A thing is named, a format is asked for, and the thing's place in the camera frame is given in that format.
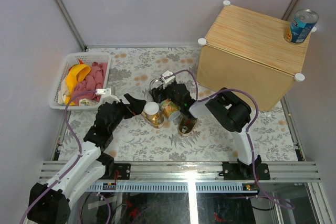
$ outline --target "wooden crate lid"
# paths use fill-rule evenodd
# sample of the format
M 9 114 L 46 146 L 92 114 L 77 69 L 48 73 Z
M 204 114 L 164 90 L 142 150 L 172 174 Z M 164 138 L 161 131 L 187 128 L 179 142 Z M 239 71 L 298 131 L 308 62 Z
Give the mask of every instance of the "wooden crate lid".
M 288 43 L 288 26 L 287 21 L 229 5 L 205 38 L 210 46 L 294 75 L 302 70 L 310 35 L 304 43 Z

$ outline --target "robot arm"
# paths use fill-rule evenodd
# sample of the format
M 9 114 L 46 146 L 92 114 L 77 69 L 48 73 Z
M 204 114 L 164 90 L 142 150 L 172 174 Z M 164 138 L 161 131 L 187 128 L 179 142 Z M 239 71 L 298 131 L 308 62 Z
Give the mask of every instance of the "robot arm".
M 246 135 L 246 128 L 251 120 L 251 108 L 246 102 L 232 92 L 223 92 L 212 99 L 198 102 L 191 98 L 185 84 L 177 83 L 172 75 L 172 72 L 166 71 L 161 77 L 163 83 L 158 88 L 151 87 L 150 94 L 155 102 L 170 99 L 179 106 L 183 116 L 188 119 L 212 114 L 226 130 L 232 133 L 238 150 L 238 162 L 241 170 L 245 170 L 242 173 L 251 171 L 252 162 L 256 164 L 261 162 L 256 152 L 256 160 L 252 160 L 251 147 Z
M 97 179 L 112 175 L 113 157 L 103 153 L 113 140 L 113 131 L 123 119 L 141 114 L 146 104 L 125 94 L 130 104 L 111 95 L 110 89 L 98 89 L 97 94 L 107 101 L 98 108 L 94 125 L 90 128 L 79 151 L 68 163 L 44 185 L 36 183 L 30 191 L 29 204 L 52 184 L 59 181 L 44 195 L 28 213 L 28 219 L 38 224 L 66 223 L 79 197 Z

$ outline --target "patterned mat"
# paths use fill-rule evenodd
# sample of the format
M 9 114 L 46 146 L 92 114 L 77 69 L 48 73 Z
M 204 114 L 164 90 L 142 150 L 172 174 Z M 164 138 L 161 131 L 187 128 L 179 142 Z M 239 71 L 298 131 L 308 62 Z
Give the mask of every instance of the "patterned mat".
M 114 86 L 116 95 L 123 98 L 130 93 L 134 98 L 152 100 L 149 83 L 164 71 L 177 72 L 189 69 L 197 73 L 200 48 L 112 48 L 91 49 L 91 52 L 109 52 L 112 55 L 108 86 Z M 181 73 L 177 81 L 185 83 L 192 97 L 196 88 L 187 73 Z M 199 89 L 204 98 L 213 91 Z M 70 124 L 80 139 L 93 125 L 96 111 L 73 111 Z M 118 161 L 235 161 L 237 151 L 233 138 L 216 119 L 200 118 L 193 132 L 182 137 L 177 131 L 180 118 L 166 121 L 161 129 L 155 129 L 135 116 L 123 120 L 114 131 L 114 140 L 106 153 Z M 281 104 L 270 112 L 261 112 L 251 128 L 255 147 L 263 161 L 297 161 L 291 135 Z M 69 160 L 77 151 L 75 139 L 67 130 L 59 160 Z

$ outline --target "glass panel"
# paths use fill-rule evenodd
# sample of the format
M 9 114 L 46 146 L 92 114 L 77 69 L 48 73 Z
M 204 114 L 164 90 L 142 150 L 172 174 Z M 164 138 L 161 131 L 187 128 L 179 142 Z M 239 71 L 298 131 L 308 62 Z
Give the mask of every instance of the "glass panel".
M 144 191 L 103 195 L 110 202 L 110 223 L 117 224 L 317 224 L 305 184 L 263 184 L 263 187 L 271 195 L 290 201 L 295 210 L 280 208 L 264 198 L 237 199 L 243 191 L 197 193 L 194 183 L 188 184 L 187 193 Z M 96 193 L 85 193 L 73 208 L 68 223 L 105 224 L 107 218 L 106 202 Z

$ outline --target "blue can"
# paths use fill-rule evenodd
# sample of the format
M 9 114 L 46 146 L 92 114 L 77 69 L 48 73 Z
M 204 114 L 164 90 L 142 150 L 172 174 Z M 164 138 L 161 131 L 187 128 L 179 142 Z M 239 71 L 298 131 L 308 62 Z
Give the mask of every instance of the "blue can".
M 313 10 L 298 10 L 285 33 L 285 40 L 294 44 L 304 42 L 318 20 L 319 15 Z

